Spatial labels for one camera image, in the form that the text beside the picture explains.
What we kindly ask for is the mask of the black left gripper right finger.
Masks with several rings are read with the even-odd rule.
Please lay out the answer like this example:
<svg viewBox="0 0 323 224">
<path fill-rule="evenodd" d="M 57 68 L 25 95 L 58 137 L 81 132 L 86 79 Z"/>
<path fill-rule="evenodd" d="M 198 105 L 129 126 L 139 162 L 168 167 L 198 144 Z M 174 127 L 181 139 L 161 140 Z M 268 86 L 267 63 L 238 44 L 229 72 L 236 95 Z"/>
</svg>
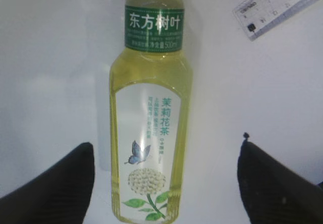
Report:
<svg viewBox="0 0 323 224">
<path fill-rule="evenodd" d="M 243 134 L 237 163 L 240 196 L 250 223 L 322 223 L 322 183 L 313 184 Z"/>
</svg>

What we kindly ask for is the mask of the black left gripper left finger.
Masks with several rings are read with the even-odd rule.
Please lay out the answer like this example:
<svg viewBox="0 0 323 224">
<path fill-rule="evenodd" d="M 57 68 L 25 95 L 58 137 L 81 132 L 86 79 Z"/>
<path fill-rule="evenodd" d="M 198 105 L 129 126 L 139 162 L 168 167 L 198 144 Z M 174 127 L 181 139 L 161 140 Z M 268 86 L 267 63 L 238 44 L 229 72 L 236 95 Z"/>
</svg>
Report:
<svg viewBox="0 0 323 224">
<path fill-rule="evenodd" d="M 1 223 L 83 223 L 95 180 L 94 151 L 82 143 L 1 198 Z"/>
</svg>

